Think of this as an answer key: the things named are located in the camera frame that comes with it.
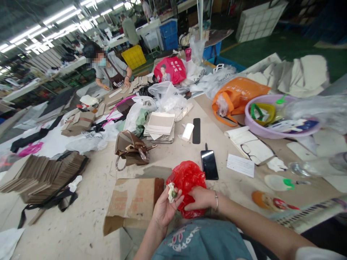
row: smartphone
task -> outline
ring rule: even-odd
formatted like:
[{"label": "smartphone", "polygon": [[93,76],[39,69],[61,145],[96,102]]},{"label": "smartphone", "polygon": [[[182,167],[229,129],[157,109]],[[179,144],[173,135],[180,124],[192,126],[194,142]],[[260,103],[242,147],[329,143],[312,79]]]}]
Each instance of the smartphone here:
[{"label": "smartphone", "polygon": [[218,172],[214,151],[201,151],[202,171],[205,172],[206,180],[218,180]]}]

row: blue bin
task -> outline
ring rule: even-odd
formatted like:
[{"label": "blue bin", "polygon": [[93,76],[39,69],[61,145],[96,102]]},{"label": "blue bin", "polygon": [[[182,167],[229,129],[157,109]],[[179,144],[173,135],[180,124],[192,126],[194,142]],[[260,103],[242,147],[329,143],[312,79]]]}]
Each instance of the blue bin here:
[{"label": "blue bin", "polygon": [[162,37],[169,37],[172,34],[176,34],[177,35],[177,21],[176,20],[171,20],[167,23],[165,23],[164,25],[159,27],[160,29],[160,34],[162,35]]},{"label": "blue bin", "polygon": [[[222,48],[222,41],[216,43],[215,47],[216,47],[217,56],[219,56],[220,50]],[[202,54],[202,58],[204,60],[208,60],[210,58],[213,58],[214,56],[215,56],[215,53],[214,53],[213,45],[204,49],[204,53]]]},{"label": "blue bin", "polygon": [[228,60],[226,58],[223,58],[223,57],[220,57],[220,56],[217,56],[217,58],[211,58],[208,60],[208,62],[214,64],[214,65],[218,65],[220,63],[223,63],[223,64],[228,64],[228,65],[231,65],[233,67],[236,68],[236,72],[242,72],[246,69],[245,66],[242,66],[234,61],[231,61],[231,60]]},{"label": "blue bin", "polygon": [[167,37],[162,36],[162,41],[163,41],[163,45],[164,45],[164,50],[166,50],[166,51],[178,48],[177,33],[172,34],[172,35],[167,36]]}]

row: plastic basin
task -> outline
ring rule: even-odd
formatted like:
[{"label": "plastic basin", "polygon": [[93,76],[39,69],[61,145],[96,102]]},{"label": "plastic basin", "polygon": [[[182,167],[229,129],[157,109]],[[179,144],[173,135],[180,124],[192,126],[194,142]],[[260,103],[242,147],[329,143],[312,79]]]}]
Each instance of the plastic basin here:
[{"label": "plastic basin", "polygon": [[[253,98],[250,102],[248,102],[248,104],[246,105],[246,108],[245,108],[245,115],[246,115],[245,124],[247,126],[249,126],[249,130],[252,133],[254,133],[255,135],[258,135],[260,137],[263,137],[263,138],[282,139],[282,138],[286,138],[286,137],[295,138],[295,137],[312,135],[321,128],[321,124],[318,123],[313,128],[311,128],[305,132],[298,133],[298,134],[286,134],[286,133],[279,133],[279,132],[269,130],[269,129],[259,125],[256,121],[254,121],[252,119],[251,115],[249,114],[249,107],[253,103],[273,104],[273,103],[275,103],[276,100],[280,99],[281,97],[283,97],[283,95],[264,95],[264,96],[259,96],[259,97]],[[292,96],[286,96],[286,98],[285,98],[285,100],[287,100],[287,103],[290,103],[296,99],[297,99],[296,97],[292,97]]]}]

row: gray shirt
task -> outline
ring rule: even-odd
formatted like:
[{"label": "gray shirt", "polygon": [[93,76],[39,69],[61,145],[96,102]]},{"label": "gray shirt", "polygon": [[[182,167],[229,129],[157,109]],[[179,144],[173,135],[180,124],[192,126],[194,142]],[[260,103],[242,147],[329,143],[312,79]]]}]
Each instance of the gray shirt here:
[{"label": "gray shirt", "polygon": [[124,19],[123,31],[124,31],[125,37],[128,38],[130,44],[132,45],[138,44],[138,35],[136,33],[136,27],[133,20],[131,20],[131,18]]},{"label": "gray shirt", "polygon": [[[123,77],[125,77],[127,75],[127,72],[126,72],[126,69],[128,67],[127,64],[125,64],[119,58],[117,58],[117,56],[114,53],[109,53],[108,58],[112,62],[112,64],[116,67],[116,69],[119,71],[119,73]],[[108,76],[103,68],[98,68],[97,65],[95,65],[94,69],[96,71],[96,77],[98,79],[104,79],[104,78],[108,79]],[[112,65],[109,68],[106,68],[106,70],[110,78],[117,75],[117,72],[115,71]]]}]

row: pink strap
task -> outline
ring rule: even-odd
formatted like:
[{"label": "pink strap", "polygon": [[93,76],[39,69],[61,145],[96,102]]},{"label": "pink strap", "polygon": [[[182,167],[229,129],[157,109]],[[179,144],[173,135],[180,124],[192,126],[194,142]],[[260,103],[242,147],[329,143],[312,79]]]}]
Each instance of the pink strap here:
[{"label": "pink strap", "polygon": [[107,122],[104,123],[104,124],[102,125],[102,127],[104,127],[106,124],[108,124],[108,123],[111,122],[112,120],[116,120],[116,119],[121,118],[121,117],[118,117],[118,118],[110,118],[110,119],[109,119],[109,117],[111,116],[111,114],[115,111],[115,109],[116,109],[120,104],[123,104],[125,101],[127,101],[127,100],[129,100],[129,99],[132,99],[133,97],[135,97],[135,95],[134,95],[134,96],[126,97],[126,98],[123,99],[121,102],[119,102],[117,105],[115,105],[115,107],[112,109],[111,113],[110,113],[110,114],[106,117],[106,119],[105,119],[105,120],[107,120]]}]

